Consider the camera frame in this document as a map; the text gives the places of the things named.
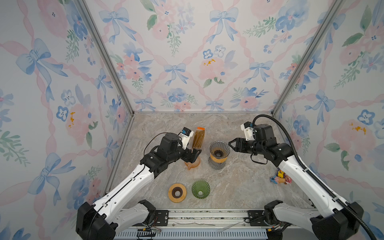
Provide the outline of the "orange coffee filter pack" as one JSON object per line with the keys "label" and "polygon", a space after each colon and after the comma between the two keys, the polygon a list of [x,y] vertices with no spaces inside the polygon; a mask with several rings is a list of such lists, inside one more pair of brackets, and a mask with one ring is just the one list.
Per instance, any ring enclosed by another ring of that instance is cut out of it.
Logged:
{"label": "orange coffee filter pack", "polygon": [[193,149],[200,150],[202,148],[204,138],[205,138],[206,129],[202,127],[198,127],[194,133],[193,139]]}

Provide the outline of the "wooden ring dripper holder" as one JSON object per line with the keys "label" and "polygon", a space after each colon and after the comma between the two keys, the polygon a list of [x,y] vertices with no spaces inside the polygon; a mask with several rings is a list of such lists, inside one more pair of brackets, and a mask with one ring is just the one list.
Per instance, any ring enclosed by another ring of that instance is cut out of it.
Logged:
{"label": "wooden ring dripper holder", "polygon": [[212,160],[214,163],[222,164],[222,163],[224,163],[224,162],[227,160],[228,156],[217,157],[217,156],[215,156],[215,155],[213,155],[213,154],[210,154],[210,158],[211,158],[211,160]]}

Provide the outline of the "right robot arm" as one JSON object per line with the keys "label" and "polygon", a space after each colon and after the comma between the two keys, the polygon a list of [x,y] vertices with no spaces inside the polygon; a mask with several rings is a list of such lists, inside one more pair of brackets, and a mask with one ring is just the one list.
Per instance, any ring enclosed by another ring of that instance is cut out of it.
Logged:
{"label": "right robot arm", "polygon": [[262,217],[256,220],[269,226],[287,224],[298,226],[315,234],[319,240],[347,240],[362,226],[364,210],[356,202],[349,203],[331,190],[286,143],[277,143],[270,125],[241,126],[244,138],[229,142],[233,151],[261,155],[287,174],[309,197],[315,209],[306,210],[290,206],[280,200],[265,205]]}

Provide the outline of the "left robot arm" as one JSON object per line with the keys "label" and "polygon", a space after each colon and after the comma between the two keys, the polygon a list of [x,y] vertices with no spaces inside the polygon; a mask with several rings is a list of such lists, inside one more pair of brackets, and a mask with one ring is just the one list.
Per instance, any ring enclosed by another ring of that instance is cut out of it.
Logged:
{"label": "left robot arm", "polygon": [[77,213],[79,240],[112,240],[137,224],[148,227],[156,208],[147,200],[124,210],[124,206],[146,185],[178,160],[194,163],[201,151],[188,148],[194,132],[183,128],[179,134],[166,133],[161,143],[145,153],[136,168],[113,190],[93,204],[84,203]]}

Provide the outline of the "grey glass carafe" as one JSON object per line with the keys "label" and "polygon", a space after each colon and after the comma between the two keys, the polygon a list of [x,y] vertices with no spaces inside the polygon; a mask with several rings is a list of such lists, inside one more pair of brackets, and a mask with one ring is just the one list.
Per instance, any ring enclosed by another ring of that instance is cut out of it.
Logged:
{"label": "grey glass carafe", "polygon": [[221,170],[226,166],[226,162],[216,163],[214,161],[208,161],[208,163],[209,163],[210,167],[213,168],[214,170]]}

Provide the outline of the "grey glass dripper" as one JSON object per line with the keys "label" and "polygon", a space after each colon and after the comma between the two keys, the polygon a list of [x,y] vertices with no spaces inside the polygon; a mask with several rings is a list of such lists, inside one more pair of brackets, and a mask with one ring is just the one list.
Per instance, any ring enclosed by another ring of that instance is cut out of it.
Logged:
{"label": "grey glass dripper", "polygon": [[230,147],[227,143],[222,141],[215,141],[210,145],[210,155],[215,159],[227,158],[230,154]]}

